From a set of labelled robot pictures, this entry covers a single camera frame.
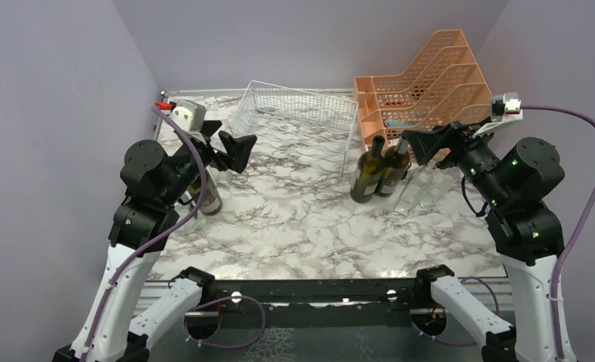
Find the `green wine bottle white label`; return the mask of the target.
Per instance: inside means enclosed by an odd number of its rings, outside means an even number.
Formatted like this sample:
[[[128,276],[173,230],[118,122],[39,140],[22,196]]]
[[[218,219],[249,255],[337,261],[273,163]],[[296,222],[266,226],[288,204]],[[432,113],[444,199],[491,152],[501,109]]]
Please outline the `green wine bottle white label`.
[[[398,143],[390,147],[384,154],[384,170],[375,194],[380,197],[392,195],[398,183],[405,177],[409,164],[409,142],[404,136],[401,136]]]

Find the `green Primitivo wine bottle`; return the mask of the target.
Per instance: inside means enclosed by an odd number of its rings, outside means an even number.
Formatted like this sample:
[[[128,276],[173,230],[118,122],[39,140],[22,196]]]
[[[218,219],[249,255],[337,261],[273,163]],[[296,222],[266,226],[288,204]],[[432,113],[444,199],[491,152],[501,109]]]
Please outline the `green Primitivo wine bottle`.
[[[222,198],[219,194],[216,183],[213,180],[211,173],[206,171],[206,191],[204,201],[201,203],[199,210],[205,216],[212,216],[217,214],[222,209]],[[201,178],[197,176],[195,180],[187,188],[191,199],[197,204],[201,193]]]

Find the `green wine bottle dark label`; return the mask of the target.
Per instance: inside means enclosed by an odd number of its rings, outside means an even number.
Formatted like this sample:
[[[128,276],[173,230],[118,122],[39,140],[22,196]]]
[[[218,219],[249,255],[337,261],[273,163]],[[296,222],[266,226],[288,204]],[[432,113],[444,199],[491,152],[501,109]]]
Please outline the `green wine bottle dark label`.
[[[385,159],[382,156],[384,145],[385,138],[375,136],[370,149],[360,156],[350,189],[353,201],[363,204],[373,196],[384,170]]]

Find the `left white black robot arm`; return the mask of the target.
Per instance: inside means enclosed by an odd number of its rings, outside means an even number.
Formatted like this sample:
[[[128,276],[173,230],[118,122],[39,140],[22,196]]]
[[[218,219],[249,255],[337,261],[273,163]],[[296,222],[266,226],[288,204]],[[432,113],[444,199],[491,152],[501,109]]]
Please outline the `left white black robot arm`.
[[[192,183],[207,183],[209,166],[243,172],[256,141],[207,121],[198,137],[186,134],[173,155],[155,140],[140,140],[126,151],[120,177],[127,190],[113,216],[103,279],[81,331],[55,352],[55,361],[146,361],[186,311],[211,306],[214,276],[190,267],[150,307],[135,311],[168,236],[186,222],[176,203]]]

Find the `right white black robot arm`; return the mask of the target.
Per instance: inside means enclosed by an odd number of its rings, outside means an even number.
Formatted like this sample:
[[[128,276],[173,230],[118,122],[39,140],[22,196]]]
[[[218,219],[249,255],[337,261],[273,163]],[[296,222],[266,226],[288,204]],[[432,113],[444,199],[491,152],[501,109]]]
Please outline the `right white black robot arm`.
[[[499,158],[477,127],[450,123],[433,131],[406,130],[420,165],[441,149],[440,166],[457,167],[488,206],[485,217],[505,266],[515,321],[508,323],[469,293],[444,265],[419,270],[413,298],[446,308],[471,334],[484,361],[574,361],[554,276],[563,254],[563,230],[543,199],[564,178],[557,150],[535,137],[521,139]]]

